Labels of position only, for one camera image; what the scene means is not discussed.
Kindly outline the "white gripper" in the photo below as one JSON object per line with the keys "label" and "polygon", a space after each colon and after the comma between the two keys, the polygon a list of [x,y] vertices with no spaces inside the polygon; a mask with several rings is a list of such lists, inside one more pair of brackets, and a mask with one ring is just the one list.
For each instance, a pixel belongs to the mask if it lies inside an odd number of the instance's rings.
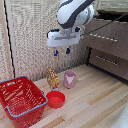
{"label": "white gripper", "polygon": [[49,47],[54,48],[54,56],[58,56],[59,52],[57,50],[58,46],[65,46],[66,47],[66,54],[71,53],[71,46],[77,44],[80,40],[80,27],[75,27],[71,33],[68,32],[67,29],[64,30],[64,34],[61,34],[60,29],[53,29],[47,33],[47,45]]}

